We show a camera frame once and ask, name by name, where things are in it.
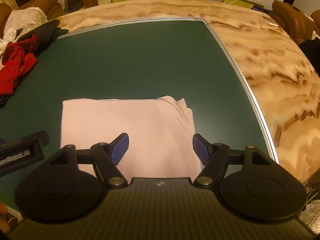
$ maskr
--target red clothing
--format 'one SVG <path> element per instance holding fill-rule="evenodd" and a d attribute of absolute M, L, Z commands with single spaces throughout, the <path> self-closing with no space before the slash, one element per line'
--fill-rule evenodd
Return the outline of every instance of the red clothing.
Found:
<path fill-rule="evenodd" d="M 9 43 L 2 59 L 4 68 L 0 71 L 0 95 L 12 95 L 19 85 L 19 77 L 27 74 L 37 63 L 33 55 L 38 47 L 38 37 Z"/>

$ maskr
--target green mat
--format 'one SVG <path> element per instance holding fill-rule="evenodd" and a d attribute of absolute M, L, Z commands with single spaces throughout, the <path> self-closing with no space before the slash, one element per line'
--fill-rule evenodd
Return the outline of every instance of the green mat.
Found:
<path fill-rule="evenodd" d="M 6 141 L 46 130 L 45 157 L 60 148 L 62 101 L 73 98 L 185 98 L 196 132 L 233 149 L 267 153 L 259 124 L 231 64 L 205 24 L 161 21 L 119 25 L 55 41 L 0 109 Z M 0 202 L 41 163 L 0 178 Z"/>

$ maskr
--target marble tabletop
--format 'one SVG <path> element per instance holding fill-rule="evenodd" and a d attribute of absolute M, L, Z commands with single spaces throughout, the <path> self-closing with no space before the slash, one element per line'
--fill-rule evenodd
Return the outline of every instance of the marble tabletop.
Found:
<path fill-rule="evenodd" d="M 266 14 L 205 0 L 134 0 L 59 17 L 61 28 L 163 17 L 204 18 L 246 77 L 268 124 L 279 164 L 305 182 L 320 168 L 320 78 Z"/>

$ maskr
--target silver bolt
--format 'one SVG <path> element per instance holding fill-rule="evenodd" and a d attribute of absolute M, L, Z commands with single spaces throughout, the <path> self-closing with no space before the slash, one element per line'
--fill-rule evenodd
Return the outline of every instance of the silver bolt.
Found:
<path fill-rule="evenodd" d="M 210 185 L 213 180 L 209 177 L 203 176 L 203 177 L 199 177 L 197 179 L 197 182 L 200 183 L 201 185 Z"/>
<path fill-rule="evenodd" d="M 111 179 L 109 179 L 109 183 L 113 186 L 119 186 L 124 184 L 125 180 L 124 178 L 121 177 L 112 177 Z"/>

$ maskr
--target brown leather chair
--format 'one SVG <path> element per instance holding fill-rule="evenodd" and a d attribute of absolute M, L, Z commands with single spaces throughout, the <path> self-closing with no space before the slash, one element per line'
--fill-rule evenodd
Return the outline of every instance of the brown leather chair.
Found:
<path fill-rule="evenodd" d="M 308 19 L 303 12 L 292 5 L 275 0 L 272 3 L 269 16 L 274 19 L 298 45 L 305 40 L 311 40 L 312 32 L 320 35 L 320 10 L 310 15 L 314 21 Z"/>
<path fill-rule="evenodd" d="M 19 7 L 23 10 L 28 7 L 39 7 L 47 16 L 48 20 L 53 20 L 64 15 L 63 8 L 58 0 L 31 0 Z M 0 3 L 0 38 L 3 38 L 4 26 L 12 9 L 5 3 Z"/>

